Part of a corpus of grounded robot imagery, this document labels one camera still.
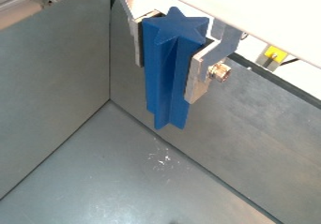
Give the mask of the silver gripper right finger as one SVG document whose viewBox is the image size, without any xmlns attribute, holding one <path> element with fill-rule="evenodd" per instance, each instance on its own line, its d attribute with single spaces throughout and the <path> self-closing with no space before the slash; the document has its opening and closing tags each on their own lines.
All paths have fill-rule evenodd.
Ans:
<svg viewBox="0 0 321 224">
<path fill-rule="evenodd" d="M 185 100 L 193 104 L 207 92 L 213 80 L 224 82 L 232 74 L 225 64 L 226 57 L 234 53 L 244 32 L 216 19 L 210 30 L 214 41 L 202 48 L 190 60 Z"/>
</svg>

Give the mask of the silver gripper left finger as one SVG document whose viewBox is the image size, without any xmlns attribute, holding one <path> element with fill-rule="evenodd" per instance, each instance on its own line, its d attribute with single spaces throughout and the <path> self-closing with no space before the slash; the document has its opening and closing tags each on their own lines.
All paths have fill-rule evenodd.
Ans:
<svg viewBox="0 0 321 224">
<path fill-rule="evenodd" d="M 142 21 L 145 18 L 159 17 L 162 12 L 151 6 L 151 0 L 119 1 L 129 17 L 130 34 L 134 40 L 135 65 L 142 67 L 145 65 Z"/>
</svg>

